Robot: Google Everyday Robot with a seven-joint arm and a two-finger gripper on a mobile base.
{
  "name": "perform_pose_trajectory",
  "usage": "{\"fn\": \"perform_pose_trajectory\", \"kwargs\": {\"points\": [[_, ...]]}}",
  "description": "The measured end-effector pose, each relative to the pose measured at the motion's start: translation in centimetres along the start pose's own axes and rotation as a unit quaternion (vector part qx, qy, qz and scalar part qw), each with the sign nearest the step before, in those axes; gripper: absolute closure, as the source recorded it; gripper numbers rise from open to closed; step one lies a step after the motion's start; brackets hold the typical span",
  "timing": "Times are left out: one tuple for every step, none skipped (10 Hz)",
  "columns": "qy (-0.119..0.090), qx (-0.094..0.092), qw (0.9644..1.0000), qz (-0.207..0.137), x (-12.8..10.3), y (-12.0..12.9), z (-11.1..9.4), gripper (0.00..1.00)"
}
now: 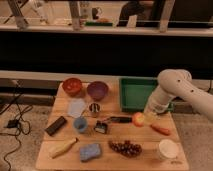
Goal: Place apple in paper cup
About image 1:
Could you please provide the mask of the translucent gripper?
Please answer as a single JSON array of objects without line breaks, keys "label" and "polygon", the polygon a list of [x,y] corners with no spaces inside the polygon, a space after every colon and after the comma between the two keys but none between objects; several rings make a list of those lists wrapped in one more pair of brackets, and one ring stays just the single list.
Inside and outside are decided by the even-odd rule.
[{"label": "translucent gripper", "polygon": [[160,119],[160,115],[156,113],[155,111],[149,109],[148,107],[144,109],[143,114],[144,114],[145,123],[154,123]]}]

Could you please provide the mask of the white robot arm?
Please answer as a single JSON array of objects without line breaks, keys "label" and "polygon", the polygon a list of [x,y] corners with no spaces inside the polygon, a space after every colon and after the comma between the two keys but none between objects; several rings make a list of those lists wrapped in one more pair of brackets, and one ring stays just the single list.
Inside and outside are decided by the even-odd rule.
[{"label": "white robot arm", "polygon": [[192,76],[184,69],[166,69],[157,77],[158,86],[151,93],[144,112],[164,113],[176,97],[188,102],[198,113],[213,122],[213,95],[192,84]]}]

